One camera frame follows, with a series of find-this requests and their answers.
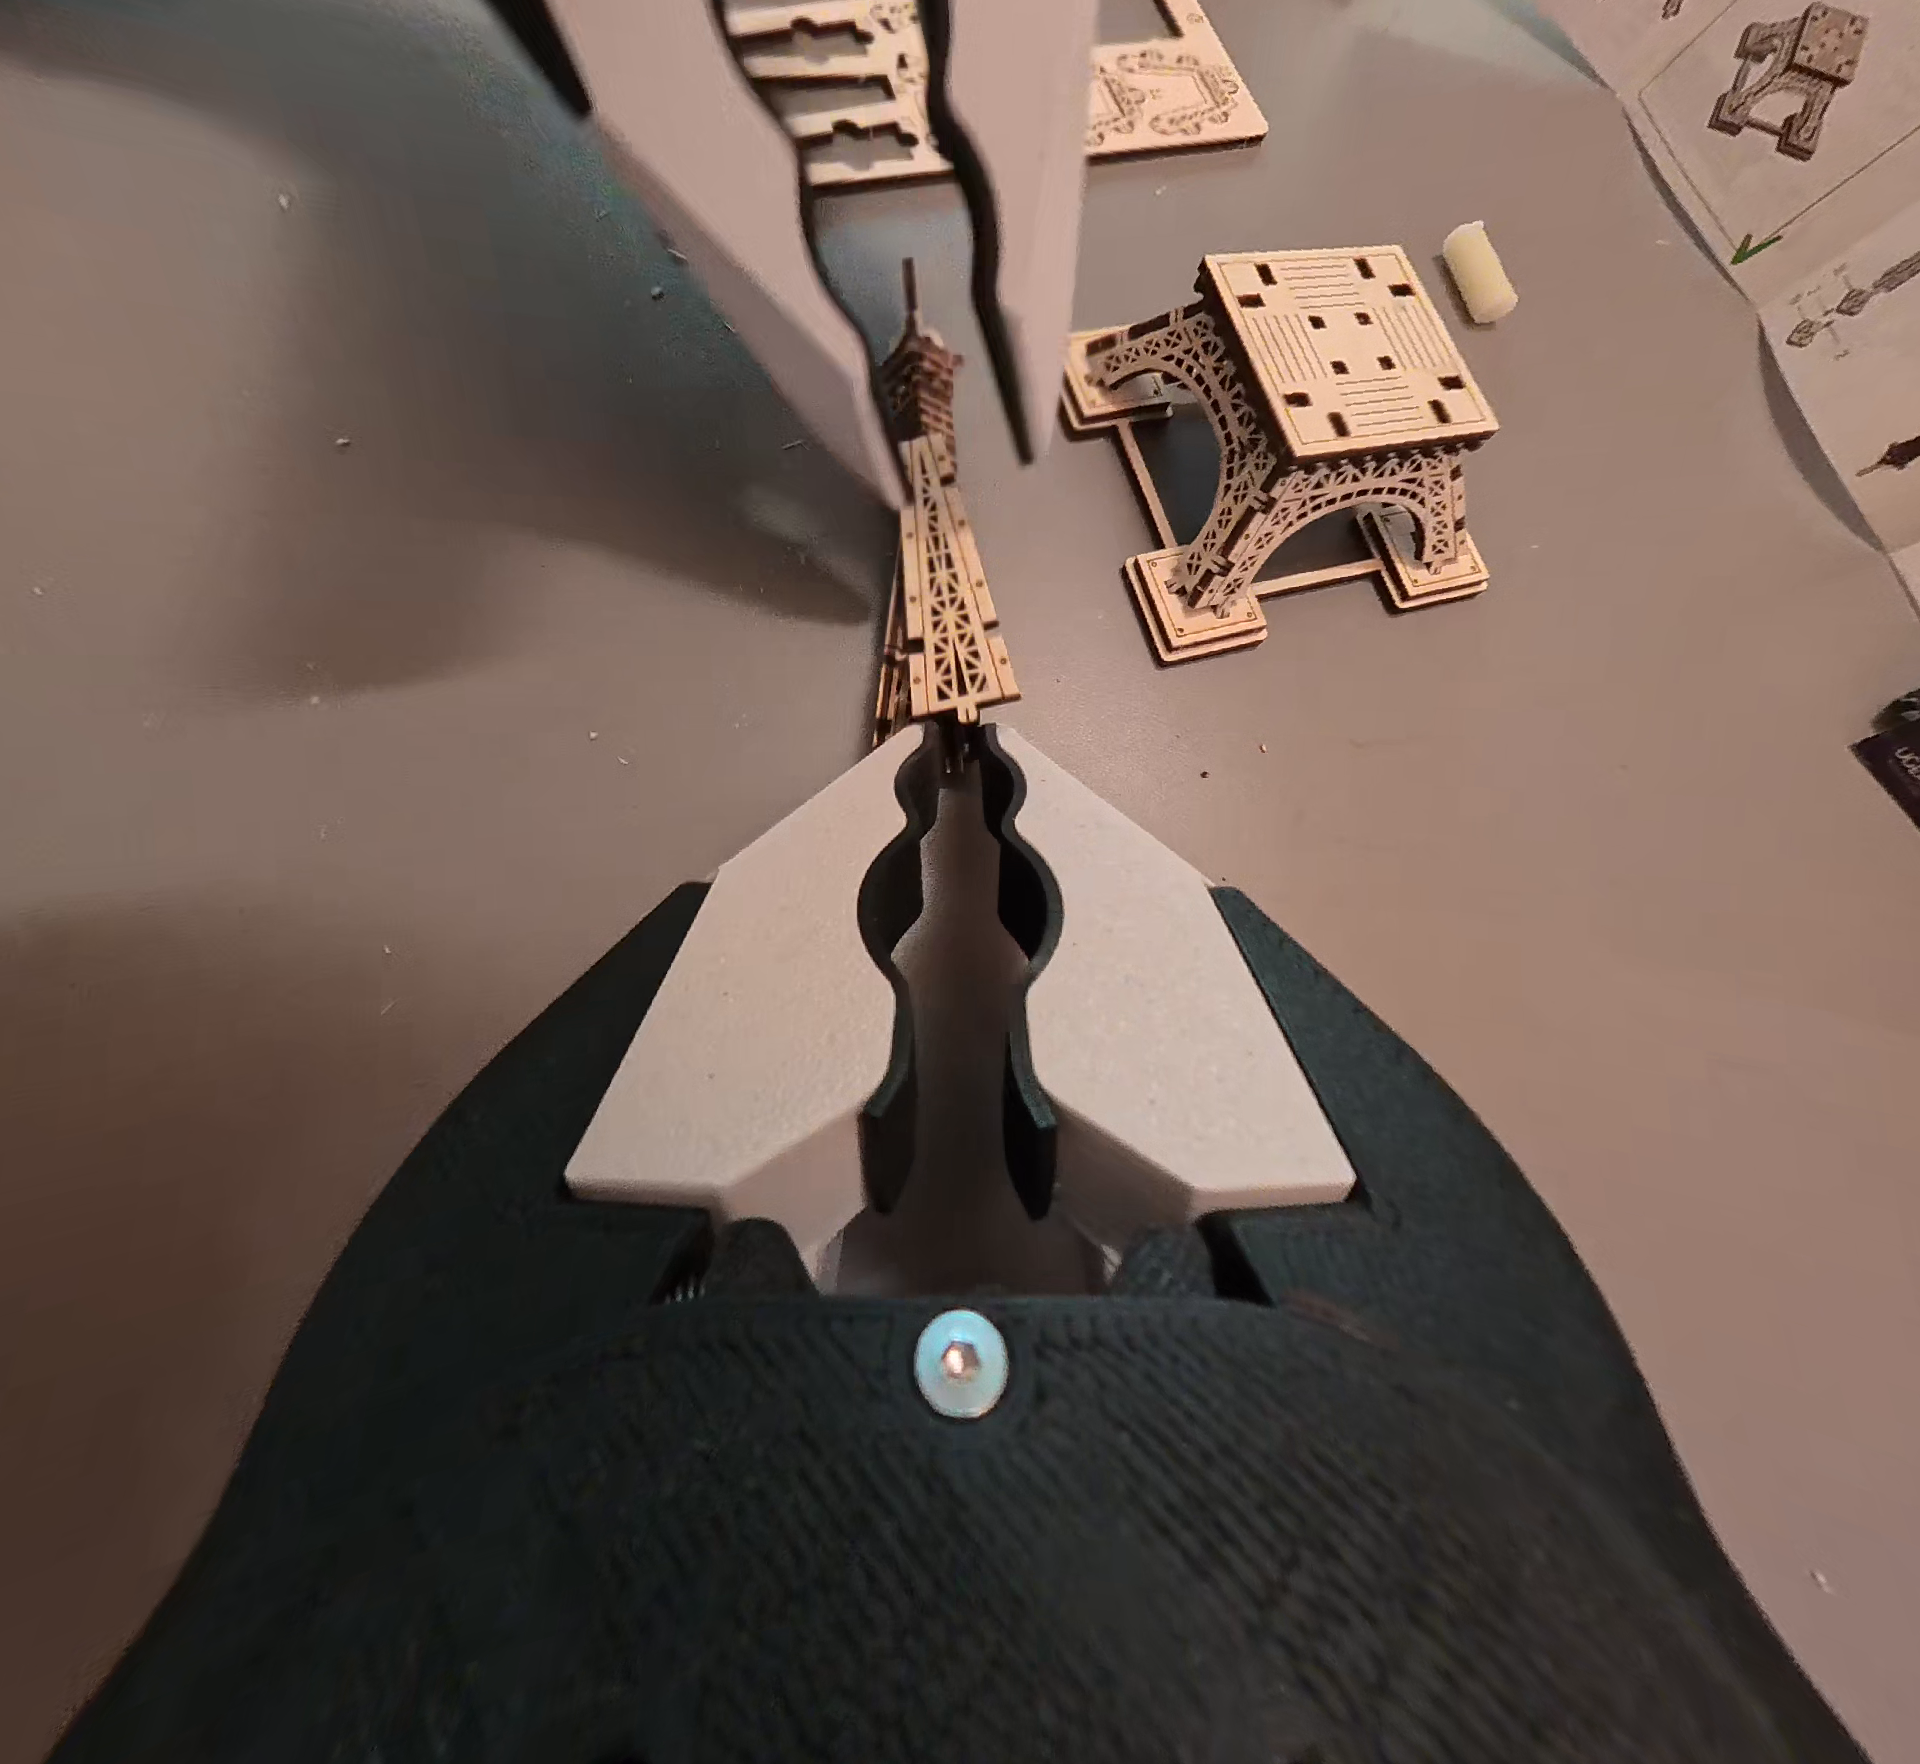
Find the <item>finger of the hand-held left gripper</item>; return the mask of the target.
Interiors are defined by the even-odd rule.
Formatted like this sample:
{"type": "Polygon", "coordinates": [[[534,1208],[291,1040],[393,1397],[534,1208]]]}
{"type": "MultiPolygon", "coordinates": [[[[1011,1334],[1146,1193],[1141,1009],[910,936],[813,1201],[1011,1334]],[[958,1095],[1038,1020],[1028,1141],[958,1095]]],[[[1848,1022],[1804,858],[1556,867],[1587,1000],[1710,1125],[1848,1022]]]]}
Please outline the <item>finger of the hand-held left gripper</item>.
{"type": "Polygon", "coordinates": [[[918,2],[931,131],[973,234],[973,316],[1015,450],[1036,462],[1073,321],[1098,0],[918,2]]]}
{"type": "Polygon", "coordinates": [[[813,442],[885,505],[901,458],[864,335],[811,249],[796,151],[712,0],[544,0],[615,168],[813,442]]]}

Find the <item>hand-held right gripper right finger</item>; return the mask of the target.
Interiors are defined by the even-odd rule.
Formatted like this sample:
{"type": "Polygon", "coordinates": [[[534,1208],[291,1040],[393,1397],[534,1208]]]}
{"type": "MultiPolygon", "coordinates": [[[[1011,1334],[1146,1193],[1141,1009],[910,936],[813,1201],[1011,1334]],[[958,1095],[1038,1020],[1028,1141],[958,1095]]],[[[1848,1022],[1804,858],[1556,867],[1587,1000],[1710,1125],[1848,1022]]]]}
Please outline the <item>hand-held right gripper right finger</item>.
{"type": "Polygon", "coordinates": [[[1002,1141],[1024,1211],[1107,1252],[1358,1181],[1208,876],[1012,727],[981,731],[1022,971],[1002,1141]]]}

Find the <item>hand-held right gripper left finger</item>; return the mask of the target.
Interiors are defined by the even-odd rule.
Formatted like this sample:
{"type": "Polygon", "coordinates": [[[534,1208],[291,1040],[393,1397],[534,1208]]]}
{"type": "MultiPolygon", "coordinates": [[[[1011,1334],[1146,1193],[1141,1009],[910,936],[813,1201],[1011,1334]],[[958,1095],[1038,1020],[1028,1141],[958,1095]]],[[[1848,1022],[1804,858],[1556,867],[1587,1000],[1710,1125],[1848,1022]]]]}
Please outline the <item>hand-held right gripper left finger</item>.
{"type": "Polygon", "coordinates": [[[779,1223],[808,1269],[915,1158],[899,950],[943,747],[901,729],[723,863],[565,1170],[573,1196],[779,1223]]]}

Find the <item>wooden tower spire assembly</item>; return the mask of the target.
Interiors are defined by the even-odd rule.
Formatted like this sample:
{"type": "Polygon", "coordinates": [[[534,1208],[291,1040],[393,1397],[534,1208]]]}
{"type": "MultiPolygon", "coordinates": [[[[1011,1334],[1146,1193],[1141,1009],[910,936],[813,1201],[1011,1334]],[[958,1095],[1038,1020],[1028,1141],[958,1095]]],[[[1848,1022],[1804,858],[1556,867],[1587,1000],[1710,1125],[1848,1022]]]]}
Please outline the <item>wooden tower spire assembly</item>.
{"type": "Polygon", "coordinates": [[[905,257],[905,323],[876,366],[903,475],[899,549],[878,657],[873,743],[918,725],[943,769],[964,773],[985,712],[1020,698],[989,571],[958,486],[957,379],[964,364],[923,308],[905,257]]]}

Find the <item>grey desk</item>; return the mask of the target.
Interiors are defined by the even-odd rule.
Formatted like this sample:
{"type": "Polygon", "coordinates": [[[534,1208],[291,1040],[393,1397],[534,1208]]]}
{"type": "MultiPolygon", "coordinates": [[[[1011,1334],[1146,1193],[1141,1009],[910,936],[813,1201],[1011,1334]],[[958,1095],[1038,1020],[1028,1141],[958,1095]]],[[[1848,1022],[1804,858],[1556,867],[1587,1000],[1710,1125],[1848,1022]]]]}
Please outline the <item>grey desk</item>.
{"type": "MultiPolygon", "coordinates": [[[[1527,0],[1203,0],[1251,149],[1088,178],[1080,326],[1481,217],[1492,568],[1161,669],[1098,443],[1022,468],[920,263],[1011,720],[1245,888],[1548,1197],[1727,1543],[1917,1759],[1917,619],[1618,104],[1527,0]]],[[[4,0],[4,1759],[181,1570],[399,1161],[868,741],[888,526],[481,0],[4,0]]]]}

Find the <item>wooden part sheet long slots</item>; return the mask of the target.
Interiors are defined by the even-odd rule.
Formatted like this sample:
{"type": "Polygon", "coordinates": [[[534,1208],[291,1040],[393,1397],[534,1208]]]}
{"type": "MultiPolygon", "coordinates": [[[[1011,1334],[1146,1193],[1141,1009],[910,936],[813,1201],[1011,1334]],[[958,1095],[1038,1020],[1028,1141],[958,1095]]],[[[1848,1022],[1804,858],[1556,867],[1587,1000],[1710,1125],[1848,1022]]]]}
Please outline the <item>wooden part sheet long slots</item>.
{"type": "MultiPolygon", "coordinates": [[[[918,0],[723,0],[732,52],[781,122],[808,187],[948,178],[928,116],[918,0]]],[[[1262,113],[1200,0],[1153,0],[1154,37],[1093,47],[1086,156],[1126,161],[1253,147],[1262,113]]]]}

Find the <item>wooden tower base model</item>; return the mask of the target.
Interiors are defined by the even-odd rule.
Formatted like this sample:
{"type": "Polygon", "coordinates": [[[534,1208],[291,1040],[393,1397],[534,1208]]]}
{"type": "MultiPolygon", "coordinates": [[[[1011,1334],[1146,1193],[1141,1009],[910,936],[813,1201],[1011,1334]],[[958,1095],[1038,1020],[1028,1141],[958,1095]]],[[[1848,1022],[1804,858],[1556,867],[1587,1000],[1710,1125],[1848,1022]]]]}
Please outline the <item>wooden tower base model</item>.
{"type": "Polygon", "coordinates": [[[1186,303],[1069,337],[1062,417],[1116,439],[1165,541],[1122,566],[1165,665],[1260,645],[1289,593],[1378,578],[1408,612],[1489,586],[1467,466],[1500,424],[1403,246],[1203,255],[1186,303]],[[1139,439],[1181,410],[1216,450],[1186,540],[1139,439]]]}

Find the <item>small pale wax stick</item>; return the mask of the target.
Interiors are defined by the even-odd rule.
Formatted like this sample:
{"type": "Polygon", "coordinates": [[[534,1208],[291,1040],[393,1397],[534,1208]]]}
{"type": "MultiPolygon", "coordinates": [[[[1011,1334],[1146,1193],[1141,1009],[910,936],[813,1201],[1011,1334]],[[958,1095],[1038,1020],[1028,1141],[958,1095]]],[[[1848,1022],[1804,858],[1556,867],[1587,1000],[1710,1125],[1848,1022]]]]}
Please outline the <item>small pale wax stick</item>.
{"type": "Polygon", "coordinates": [[[1517,312],[1518,288],[1483,220],[1456,223],[1443,239],[1441,257],[1475,326],[1492,327],[1517,312]]]}

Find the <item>assembly diagram instruction sheet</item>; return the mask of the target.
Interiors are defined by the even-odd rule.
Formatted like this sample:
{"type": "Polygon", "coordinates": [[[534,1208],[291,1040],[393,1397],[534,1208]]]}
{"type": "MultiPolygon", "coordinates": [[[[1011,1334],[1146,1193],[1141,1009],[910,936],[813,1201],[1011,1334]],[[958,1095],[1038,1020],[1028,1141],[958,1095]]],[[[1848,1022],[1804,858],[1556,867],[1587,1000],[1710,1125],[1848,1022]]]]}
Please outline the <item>assembly diagram instruction sheet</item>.
{"type": "Polygon", "coordinates": [[[1881,549],[1917,566],[1918,0],[1535,0],[1758,316],[1881,549]]]}

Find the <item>dark purple model kit box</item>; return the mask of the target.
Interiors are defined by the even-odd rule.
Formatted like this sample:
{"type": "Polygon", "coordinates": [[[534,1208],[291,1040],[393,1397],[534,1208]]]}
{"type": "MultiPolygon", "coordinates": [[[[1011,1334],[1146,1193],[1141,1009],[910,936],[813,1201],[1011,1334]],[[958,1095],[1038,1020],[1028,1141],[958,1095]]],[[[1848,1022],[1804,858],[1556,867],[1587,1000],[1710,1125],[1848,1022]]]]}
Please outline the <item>dark purple model kit box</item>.
{"type": "Polygon", "coordinates": [[[1875,716],[1872,727],[1854,743],[1850,753],[1902,816],[1918,827],[1918,686],[1892,698],[1875,716]]]}

